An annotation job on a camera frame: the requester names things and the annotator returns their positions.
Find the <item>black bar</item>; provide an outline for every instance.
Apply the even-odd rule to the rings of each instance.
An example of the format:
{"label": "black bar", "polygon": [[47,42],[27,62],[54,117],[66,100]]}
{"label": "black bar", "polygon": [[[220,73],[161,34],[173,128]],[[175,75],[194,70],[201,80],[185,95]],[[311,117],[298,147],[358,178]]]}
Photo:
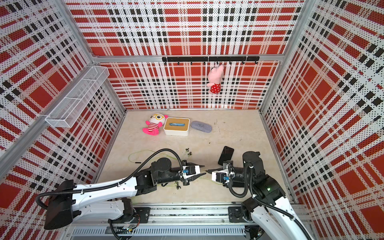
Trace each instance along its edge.
{"label": "black bar", "polygon": [[246,61],[247,57],[246,56],[241,56],[241,57],[231,57],[231,56],[220,56],[220,57],[209,57],[209,62],[242,62]]}
{"label": "black bar", "polygon": [[163,62],[257,62],[259,56],[162,57]]}
{"label": "black bar", "polygon": [[259,56],[248,56],[247,61],[248,62],[257,62],[259,61],[260,57]]}
{"label": "black bar", "polygon": [[167,60],[168,62],[207,62],[208,57],[167,57]]}

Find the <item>beige table surface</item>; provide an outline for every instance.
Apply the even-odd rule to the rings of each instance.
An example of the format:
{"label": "beige table surface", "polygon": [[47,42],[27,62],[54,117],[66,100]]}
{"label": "beige table surface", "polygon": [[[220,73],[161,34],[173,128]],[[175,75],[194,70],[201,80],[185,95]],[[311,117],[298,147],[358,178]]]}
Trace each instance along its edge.
{"label": "beige table surface", "polygon": [[[235,167],[242,167],[242,154],[246,151],[260,152],[263,159],[266,174],[275,178],[287,193],[281,172],[272,152],[267,135],[265,133],[260,115],[256,110],[168,110],[158,111],[170,117],[189,118],[192,121],[201,121],[212,126],[211,133],[205,133],[191,129],[189,136],[167,136],[163,128],[157,136],[146,135],[142,128],[146,127],[145,121],[156,111],[128,111],[121,126],[118,136],[114,142],[108,159],[101,171],[98,182],[124,178],[135,170],[147,159],[152,152],[162,148],[170,148],[179,154],[180,158],[187,159],[206,169],[216,169],[220,166],[217,161],[224,146],[234,148],[232,160]],[[155,160],[164,155],[159,154]],[[177,167],[177,161],[171,159],[172,167]],[[149,167],[151,161],[143,168]],[[239,199],[233,196],[228,188],[225,188],[210,180],[211,174],[206,174],[181,189],[172,187],[169,183],[166,187],[158,185],[157,190],[149,194],[132,197],[134,203],[170,203],[170,202],[231,202],[242,201],[250,197],[248,195]],[[234,188],[241,193],[243,189]]]}

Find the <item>black mounting plate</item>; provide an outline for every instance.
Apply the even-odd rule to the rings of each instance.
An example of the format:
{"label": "black mounting plate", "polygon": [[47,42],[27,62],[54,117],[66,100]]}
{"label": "black mounting plate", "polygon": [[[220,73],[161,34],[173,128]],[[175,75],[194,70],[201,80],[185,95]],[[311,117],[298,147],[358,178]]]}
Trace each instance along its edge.
{"label": "black mounting plate", "polygon": [[228,207],[229,222],[247,222],[243,219],[241,207]]}
{"label": "black mounting plate", "polygon": [[[148,223],[150,207],[134,207],[136,213],[140,216],[140,223]],[[130,223],[137,223],[138,219],[133,219]]]}

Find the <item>perforated metal panel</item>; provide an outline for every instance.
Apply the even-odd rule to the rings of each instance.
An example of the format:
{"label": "perforated metal panel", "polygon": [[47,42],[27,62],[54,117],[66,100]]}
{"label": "perforated metal panel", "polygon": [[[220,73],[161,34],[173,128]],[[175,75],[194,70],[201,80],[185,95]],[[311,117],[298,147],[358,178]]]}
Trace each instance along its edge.
{"label": "perforated metal panel", "polygon": [[107,63],[113,88],[127,109],[235,108],[258,109],[278,66],[223,62],[219,94],[208,94],[206,77],[216,63]]}
{"label": "perforated metal panel", "polygon": [[323,239],[382,239],[383,1],[317,1],[265,117]]}
{"label": "perforated metal panel", "polygon": [[2,239],[55,239],[58,231],[42,230],[35,197],[68,179],[91,183],[121,116],[102,86],[72,128],[48,127],[37,137],[0,182]]}
{"label": "perforated metal panel", "polygon": [[88,64],[46,0],[0,4],[0,155]]}
{"label": "perforated metal panel", "polygon": [[280,54],[304,1],[65,0],[93,53]]}

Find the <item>tissue box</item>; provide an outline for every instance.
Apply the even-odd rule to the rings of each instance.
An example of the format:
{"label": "tissue box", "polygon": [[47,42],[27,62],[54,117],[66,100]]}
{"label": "tissue box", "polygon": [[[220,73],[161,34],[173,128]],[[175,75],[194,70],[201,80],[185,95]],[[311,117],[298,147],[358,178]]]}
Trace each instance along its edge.
{"label": "tissue box", "polygon": [[189,118],[171,118],[168,117],[164,124],[166,135],[188,136],[190,129]]}

